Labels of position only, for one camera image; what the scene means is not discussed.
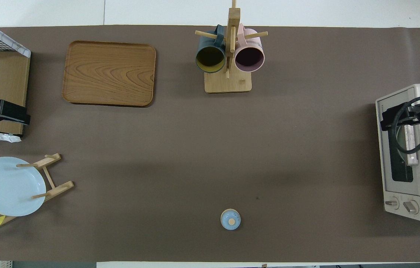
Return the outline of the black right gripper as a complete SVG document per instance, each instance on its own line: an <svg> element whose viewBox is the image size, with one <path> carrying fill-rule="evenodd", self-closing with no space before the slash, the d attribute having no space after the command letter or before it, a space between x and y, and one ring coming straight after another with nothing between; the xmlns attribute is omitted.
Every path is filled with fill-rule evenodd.
<svg viewBox="0 0 420 268"><path fill-rule="evenodd" d="M380 129L383 132L387 132L392 128L392 124L395 122L396 126L402 125L417 125L420 124L420 104L409 105L404 108L406 103L402 103L395 107L388 108L380 112ZM395 120L394 117L401 112L398 120Z"/></svg>

